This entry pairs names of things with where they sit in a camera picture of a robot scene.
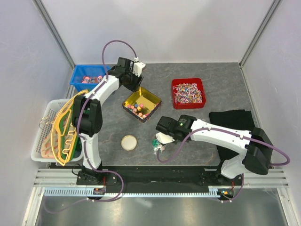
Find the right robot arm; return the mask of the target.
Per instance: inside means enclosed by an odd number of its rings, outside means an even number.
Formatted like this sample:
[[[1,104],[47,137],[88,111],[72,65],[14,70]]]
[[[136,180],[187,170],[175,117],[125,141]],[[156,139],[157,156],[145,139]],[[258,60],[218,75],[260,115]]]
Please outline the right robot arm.
[[[163,116],[157,123],[156,138],[152,141],[155,153],[163,151],[164,146],[176,141],[201,141],[230,149],[235,157],[220,162],[218,176],[233,179],[240,174],[252,172],[267,175],[272,156],[272,142],[261,128],[235,130],[181,115],[178,120]]]

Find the gold tin of star candies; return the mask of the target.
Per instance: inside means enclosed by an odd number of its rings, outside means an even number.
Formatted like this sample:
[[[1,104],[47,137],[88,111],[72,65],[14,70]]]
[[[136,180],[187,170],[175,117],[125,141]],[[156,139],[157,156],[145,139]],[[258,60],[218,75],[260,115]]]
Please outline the gold tin of star candies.
[[[140,87],[132,93],[122,104],[123,109],[131,116],[145,123],[159,109],[162,100],[145,89]]]

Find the round wooden jar lid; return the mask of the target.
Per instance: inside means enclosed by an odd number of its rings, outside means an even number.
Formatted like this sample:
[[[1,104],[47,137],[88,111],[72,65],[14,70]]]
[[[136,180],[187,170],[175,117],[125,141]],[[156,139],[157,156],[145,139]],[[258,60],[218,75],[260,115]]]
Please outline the round wooden jar lid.
[[[134,150],[137,146],[137,139],[132,135],[126,135],[121,140],[121,147],[126,151]]]

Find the blue plastic bin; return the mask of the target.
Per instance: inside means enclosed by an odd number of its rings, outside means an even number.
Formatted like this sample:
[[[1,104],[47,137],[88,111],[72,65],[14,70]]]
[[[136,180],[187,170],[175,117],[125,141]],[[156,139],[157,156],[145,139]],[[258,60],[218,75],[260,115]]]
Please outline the blue plastic bin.
[[[86,89],[91,91],[104,77],[105,67],[103,65],[76,65],[70,85],[73,85],[78,92]]]

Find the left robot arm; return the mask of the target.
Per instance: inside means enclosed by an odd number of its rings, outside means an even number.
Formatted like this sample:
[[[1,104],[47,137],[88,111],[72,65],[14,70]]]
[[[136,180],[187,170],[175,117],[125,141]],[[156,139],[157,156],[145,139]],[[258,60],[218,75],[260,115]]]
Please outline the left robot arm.
[[[115,66],[106,72],[103,80],[90,92],[74,98],[72,124],[76,128],[84,153],[83,166],[99,170],[102,160],[99,155],[98,134],[103,125],[102,105],[121,86],[136,92],[143,80],[146,64],[138,58],[120,57]]]

